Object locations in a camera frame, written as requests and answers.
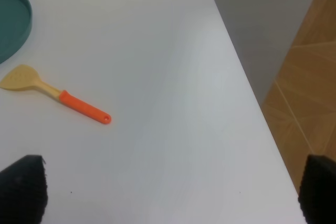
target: gray wall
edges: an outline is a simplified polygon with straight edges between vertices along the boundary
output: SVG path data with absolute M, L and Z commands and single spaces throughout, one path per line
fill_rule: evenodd
M 312 0 L 215 0 L 262 103 Z

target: white table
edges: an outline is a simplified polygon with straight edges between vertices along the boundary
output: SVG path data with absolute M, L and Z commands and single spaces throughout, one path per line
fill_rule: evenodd
M 0 90 L 0 168 L 43 155 L 44 224 L 304 223 L 214 0 L 30 2 L 0 78 L 31 65 L 114 119 Z

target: slotted spatula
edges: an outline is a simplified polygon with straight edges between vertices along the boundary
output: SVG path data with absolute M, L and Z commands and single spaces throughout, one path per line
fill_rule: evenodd
M 0 82 L 0 88 L 14 91 L 36 89 L 100 123 L 108 124 L 112 120 L 109 114 L 73 97 L 67 91 L 42 82 L 36 70 L 27 65 L 19 65 L 9 72 Z

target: teal plate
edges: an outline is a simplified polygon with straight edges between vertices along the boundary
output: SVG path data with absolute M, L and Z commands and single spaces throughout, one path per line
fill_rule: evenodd
M 25 43 L 31 31 L 29 0 L 0 0 L 0 63 Z

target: orange handle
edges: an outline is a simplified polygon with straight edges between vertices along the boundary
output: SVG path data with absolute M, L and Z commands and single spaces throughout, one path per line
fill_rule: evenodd
M 109 114 L 83 102 L 76 97 L 73 97 L 67 91 L 63 90 L 62 93 L 59 95 L 58 99 L 65 104 L 66 106 L 92 118 L 96 121 L 109 124 L 112 121 L 112 118 Z

